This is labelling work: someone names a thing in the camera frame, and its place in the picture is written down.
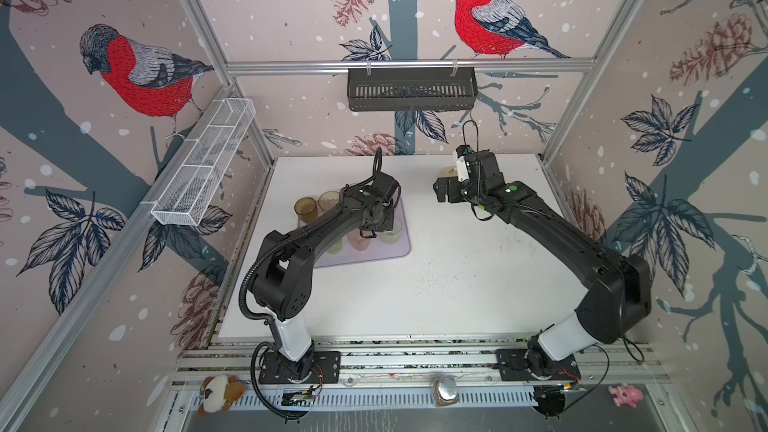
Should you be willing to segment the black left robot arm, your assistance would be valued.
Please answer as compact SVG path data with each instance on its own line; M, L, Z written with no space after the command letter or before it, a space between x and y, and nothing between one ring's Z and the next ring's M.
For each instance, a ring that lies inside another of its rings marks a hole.
M399 182L389 175L370 178L342 188L338 203L314 221L265 236L240 285L238 307L245 318L269 327L273 342L267 357L276 361L279 375L300 381L315 367L315 344L302 311L317 260L353 231L363 241L391 231L400 195Z

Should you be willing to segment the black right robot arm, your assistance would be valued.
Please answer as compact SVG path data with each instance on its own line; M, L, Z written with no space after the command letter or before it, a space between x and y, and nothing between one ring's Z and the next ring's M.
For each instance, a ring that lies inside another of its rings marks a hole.
M559 259L586 288L573 313L529 340L531 374L546 378L560 362L592 345L612 344L651 312L650 266L642 257L612 250L550 208L523 182L507 183L494 153L464 144L454 153L456 172L436 179L439 202L466 202L525 232Z

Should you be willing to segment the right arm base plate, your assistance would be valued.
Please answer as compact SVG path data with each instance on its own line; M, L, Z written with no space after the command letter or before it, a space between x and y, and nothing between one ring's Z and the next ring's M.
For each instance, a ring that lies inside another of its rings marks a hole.
M581 373L573 355L560 361L550 359L544 352L512 348L495 351L495 369L506 382L581 380Z

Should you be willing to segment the bright green glass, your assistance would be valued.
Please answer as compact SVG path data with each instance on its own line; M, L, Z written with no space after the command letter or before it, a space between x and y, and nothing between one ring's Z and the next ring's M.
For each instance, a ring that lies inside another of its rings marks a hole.
M327 249L326 254L331 256L336 256L340 254L342 250L343 250L343 242L338 241Z

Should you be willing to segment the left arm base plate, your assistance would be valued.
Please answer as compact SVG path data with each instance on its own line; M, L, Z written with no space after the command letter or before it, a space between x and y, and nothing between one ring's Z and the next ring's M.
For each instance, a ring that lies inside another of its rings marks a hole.
M309 350L298 362L292 362L280 352L268 350L256 362L255 371L260 384L303 385L336 384L339 381L341 353Z

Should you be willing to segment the amber yellow glass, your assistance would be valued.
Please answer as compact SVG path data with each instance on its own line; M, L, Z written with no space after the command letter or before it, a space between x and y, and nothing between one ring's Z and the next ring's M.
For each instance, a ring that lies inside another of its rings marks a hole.
M322 214L331 211L340 200L340 192L338 190L330 190L322 193L318 200L317 205Z

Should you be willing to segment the pale green glass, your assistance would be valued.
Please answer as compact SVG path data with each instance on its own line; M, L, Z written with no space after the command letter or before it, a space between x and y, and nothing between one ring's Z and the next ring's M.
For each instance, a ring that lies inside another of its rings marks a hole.
M402 222L395 218L392 224L392 228L389 231L380 232L378 234L378 240L387 245L394 245L400 239L402 230Z

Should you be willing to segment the pink glass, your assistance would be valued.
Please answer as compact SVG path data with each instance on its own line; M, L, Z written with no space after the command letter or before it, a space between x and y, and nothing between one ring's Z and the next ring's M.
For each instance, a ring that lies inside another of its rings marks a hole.
M371 240L362 237L359 232L351 232L347 235L350 246L357 251L365 251L370 247Z

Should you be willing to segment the brown textured glass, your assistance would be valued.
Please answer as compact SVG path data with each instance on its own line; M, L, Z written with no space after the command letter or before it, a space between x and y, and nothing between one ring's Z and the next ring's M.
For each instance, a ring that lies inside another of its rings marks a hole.
M295 202L294 212L300 222L309 224L318 217L317 201L313 197L302 197Z

